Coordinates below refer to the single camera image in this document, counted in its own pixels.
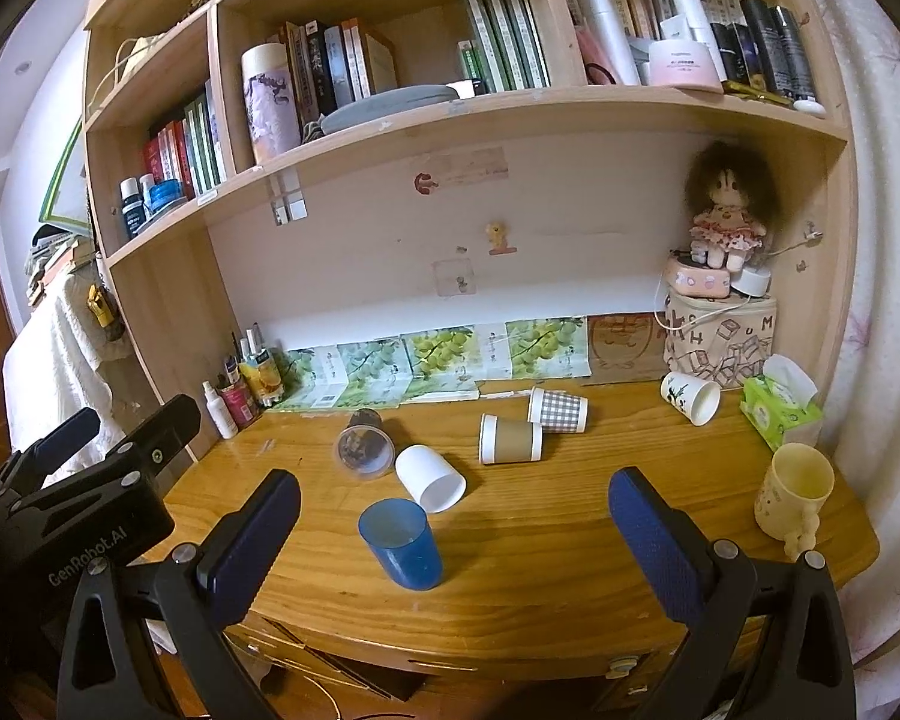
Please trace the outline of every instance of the doll face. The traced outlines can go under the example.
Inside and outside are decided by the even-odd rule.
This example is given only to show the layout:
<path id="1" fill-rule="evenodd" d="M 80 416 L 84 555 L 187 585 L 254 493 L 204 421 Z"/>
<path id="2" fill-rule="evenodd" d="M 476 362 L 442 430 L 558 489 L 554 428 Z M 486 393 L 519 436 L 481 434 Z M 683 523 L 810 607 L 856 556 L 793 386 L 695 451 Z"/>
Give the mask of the doll face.
<path id="1" fill-rule="evenodd" d="M 733 170 L 721 170 L 717 173 L 713 187 L 710 189 L 710 199 L 715 205 L 732 205 L 746 208 L 746 195 L 737 184 L 737 177 Z"/>

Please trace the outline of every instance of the gingham pattern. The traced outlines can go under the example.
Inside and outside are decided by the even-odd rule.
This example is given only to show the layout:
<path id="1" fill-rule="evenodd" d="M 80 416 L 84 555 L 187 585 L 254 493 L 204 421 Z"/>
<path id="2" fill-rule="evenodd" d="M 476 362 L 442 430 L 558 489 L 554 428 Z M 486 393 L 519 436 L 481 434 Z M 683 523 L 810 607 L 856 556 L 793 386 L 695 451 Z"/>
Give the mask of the gingham pattern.
<path id="1" fill-rule="evenodd" d="M 546 391 L 540 406 L 540 424 L 545 433 L 576 433 L 580 421 L 580 399 L 566 392 Z"/>

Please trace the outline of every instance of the doll leg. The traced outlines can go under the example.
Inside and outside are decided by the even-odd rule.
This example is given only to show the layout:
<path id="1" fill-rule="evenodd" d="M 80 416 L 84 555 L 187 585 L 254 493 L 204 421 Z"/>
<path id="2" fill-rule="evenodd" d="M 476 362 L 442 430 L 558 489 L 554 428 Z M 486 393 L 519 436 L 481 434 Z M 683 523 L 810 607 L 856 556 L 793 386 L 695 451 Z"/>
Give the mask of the doll leg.
<path id="1" fill-rule="evenodd" d="M 698 265 L 706 265 L 706 241 L 690 242 L 690 259 Z"/>
<path id="2" fill-rule="evenodd" d="M 711 268 L 717 269 L 724 266 L 724 258 L 727 252 L 722 250 L 716 244 L 710 244 L 706 250 L 706 264 Z"/>
<path id="3" fill-rule="evenodd" d="M 727 270 L 732 274 L 739 274 L 744 269 L 744 262 L 746 262 L 746 255 L 748 254 L 748 251 L 732 248 L 727 252 Z"/>

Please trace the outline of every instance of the blue gripper pad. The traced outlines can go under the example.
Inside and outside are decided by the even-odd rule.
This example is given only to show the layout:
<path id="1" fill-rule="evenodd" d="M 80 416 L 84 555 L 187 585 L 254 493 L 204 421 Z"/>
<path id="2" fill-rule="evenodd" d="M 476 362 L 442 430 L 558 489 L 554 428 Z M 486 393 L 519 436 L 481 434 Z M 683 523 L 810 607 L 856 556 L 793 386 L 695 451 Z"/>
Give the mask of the blue gripper pad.
<path id="1" fill-rule="evenodd" d="M 664 613 L 693 626 L 713 584 L 706 537 L 684 512 L 667 506 L 635 467 L 613 474 L 607 498 L 610 517 Z"/>

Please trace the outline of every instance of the doll hair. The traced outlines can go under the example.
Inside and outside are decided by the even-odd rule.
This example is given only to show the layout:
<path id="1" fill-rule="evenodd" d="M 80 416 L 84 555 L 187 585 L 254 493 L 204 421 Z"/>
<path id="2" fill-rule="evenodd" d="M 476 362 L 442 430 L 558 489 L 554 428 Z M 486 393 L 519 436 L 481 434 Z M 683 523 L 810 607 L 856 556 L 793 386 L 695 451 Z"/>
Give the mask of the doll hair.
<path id="1" fill-rule="evenodd" d="M 741 194 L 749 199 L 746 210 L 756 220 L 770 226 L 780 211 L 780 200 L 770 167 L 757 151 L 723 141 L 711 143 L 693 160 L 684 189 L 684 199 L 691 215 L 701 214 L 713 205 L 710 192 L 717 176 L 724 170 L 733 170 Z"/>

